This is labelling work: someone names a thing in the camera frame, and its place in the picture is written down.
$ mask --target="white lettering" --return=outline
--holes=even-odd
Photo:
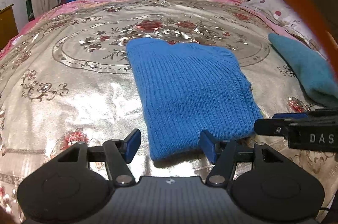
[[[324,136],[323,136],[323,134],[320,136],[320,139],[319,139],[319,142],[318,142],[318,143],[320,143],[321,141],[322,141],[322,142],[325,144],[325,141],[324,141]]]
[[[333,134],[330,134],[330,135],[328,136],[328,142],[329,142],[330,144],[333,144]]]
[[[316,135],[313,134],[313,133],[311,133],[311,134],[310,134],[310,142],[311,142],[311,143],[314,143],[315,141],[316,141]]]

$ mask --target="folded blue sweater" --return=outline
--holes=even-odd
[[[327,107],[338,107],[338,84],[325,59],[299,41],[273,33],[269,34],[269,40],[311,99]]]
[[[127,56],[153,160],[197,149],[203,129],[218,140],[248,136],[262,118],[250,82],[226,48],[140,38],[127,44]]]

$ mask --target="teal garment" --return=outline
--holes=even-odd
[[[269,40],[312,100],[326,107],[338,107],[338,84],[325,59],[297,40],[273,33],[269,34]]]

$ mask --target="bed sheet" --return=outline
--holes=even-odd
[[[153,162],[147,128],[125,45],[154,37],[172,44],[198,42],[231,49],[252,83],[256,103],[266,117],[288,111],[287,98],[304,96],[288,65],[270,46],[271,28],[241,9],[241,0],[96,0],[74,2],[40,19],[0,61],[0,184],[16,220],[23,219],[16,188],[24,177],[72,145],[90,146],[123,139],[134,128],[142,142],[129,165],[136,177],[201,176],[212,165],[200,152]],[[160,21],[144,27],[146,21]],[[292,150],[278,137],[256,136],[317,177],[326,206],[338,183],[334,154]],[[102,163],[92,169],[105,175]],[[235,177],[250,168],[238,164]]]

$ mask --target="oval floral pattern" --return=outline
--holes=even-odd
[[[199,43],[225,47],[235,53],[242,67],[268,56],[267,44],[252,36],[248,41],[243,34],[241,30],[221,26],[211,19],[186,14],[171,17],[153,14],[99,23],[75,32],[55,44],[53,56],[72,68],[100,73],[130,73],[125,46],[130,40],[140,37],[158,38],[169,44]]]

